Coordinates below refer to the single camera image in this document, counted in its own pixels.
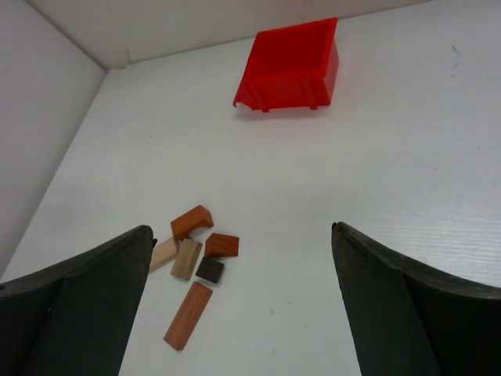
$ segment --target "white wall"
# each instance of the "white wall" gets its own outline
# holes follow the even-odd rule
[[[27,0],[105,67],[426,0]]]
[[[0,0],[0,275],[105,72],[22,0]]]

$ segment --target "brown wooden block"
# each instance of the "brown wooden block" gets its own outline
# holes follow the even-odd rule
[[[158,244],[151,255],[150,271],[149,273],[157,270],[158,268],[168,264],[178,254],[179,244],[173,237],[166,240],[164,243]]]
[[[183,350],[211,295],[212,290],[210,288],[198,282],[193,282],[185,300],[175,314],[171,326],[165,333],[164,341],[178,351]]]
[[[183,280],[189,280],[201,250],[202,244],[198,241],[192,239],[183,240],[172,266],[171,275]]]
[[[205,242],[205,255],[209,257],[236,257],[238,256],[238,247],[240,239],[213,233]]]
[[[219,283],[221,279],[222,271],[225,268],[225,264],[205,256],[202,258],[198,269],[196,270],[196,275],[200,278],[204,278],[213,284]]]
[[[182,240],[188,237],[194,229],[211,228],[213,225],[211,213],[202,205],[198,205],[171,222],[172,235]]]

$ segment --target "white surface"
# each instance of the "white surface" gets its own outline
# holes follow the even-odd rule
[[[104,79],[21,0],[0,0],[0,275]]]
[[[500,17],[450,0],[342,21],[318,111],[231,107],[250,40],[110,72],[4,280],[140,223],[164,240],[204,204],[240,256],[181,353],[162,337],[189,284],[149,277],[121,376],[360,375],[332,222],[501,286]]]
[[[104,67],[425,0],[27,0]]]

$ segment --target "red bin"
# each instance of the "red bin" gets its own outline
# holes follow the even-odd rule
[[[259,32],[233,106],[268,112],[330,105],[339,66],[336,26],[330,18]]]

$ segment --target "pile of wooden blocks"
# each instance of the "pile of wooden blocks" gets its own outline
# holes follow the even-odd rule
[[[211,228],[213,225],[211,213],[202,205],[172,221],[172,238],[153,249],[150,273],[175,259],[171,275],[182,280],[190,280],[202,250],[202,244],[188,236],[195,229]],[[196,275],[208,282],[218,284],[225,266],[214,258],[236,257],[238,249],[238,237],[221,233],[211,234],[205,243],[205,254]],[[174,349],[181,351],[185,348],[211,295],[212,290],[209,287],[200,282],[193,282],[164,336],[164,340]]]

